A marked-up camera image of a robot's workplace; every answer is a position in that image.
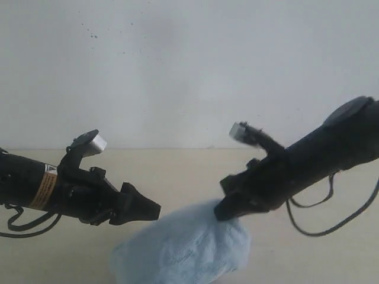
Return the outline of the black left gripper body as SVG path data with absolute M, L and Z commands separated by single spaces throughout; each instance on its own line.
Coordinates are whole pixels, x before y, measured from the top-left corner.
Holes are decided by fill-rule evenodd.
M 62 214 L 89 225 L 112 223 L 118 217 L 120 193 L 106 178 L 100 167 L 80 168 L 83 149 L 67 149 L 57 167 L 62 184 Z

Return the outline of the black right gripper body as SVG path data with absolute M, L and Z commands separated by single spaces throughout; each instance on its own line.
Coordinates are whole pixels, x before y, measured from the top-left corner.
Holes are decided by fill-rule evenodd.
M 296 144 L 262 160 L 253 158 L 246 170 L 228 175 L 220 181 L 224 197 L 233 192 L 255 196 L 266 205 L 266 212 L 278 209 L 296 194 Z

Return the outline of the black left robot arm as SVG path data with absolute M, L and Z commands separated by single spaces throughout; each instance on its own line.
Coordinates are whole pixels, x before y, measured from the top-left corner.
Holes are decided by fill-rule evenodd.
M 117 190 L 106 171 L 79 168 L 66 154 L 60 165 L 9 153 L 1 154 L 1 203 L 18 205 L 77 218 L 80 222 L 123 225 L 132 221 L 154 221 L 160 205 L 124 182 Z

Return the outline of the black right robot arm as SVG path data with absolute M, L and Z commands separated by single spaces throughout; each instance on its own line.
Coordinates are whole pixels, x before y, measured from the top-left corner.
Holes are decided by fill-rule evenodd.
M 230 136 L 264 149 L 266 156 L 220 181 L 225 197 L 214 209 L 219 221 L 276 210 L 314 183 L 378 159 L 378 101 L 368 96 L 350 100 L 288 147 L 246 122 L 234 123 Z

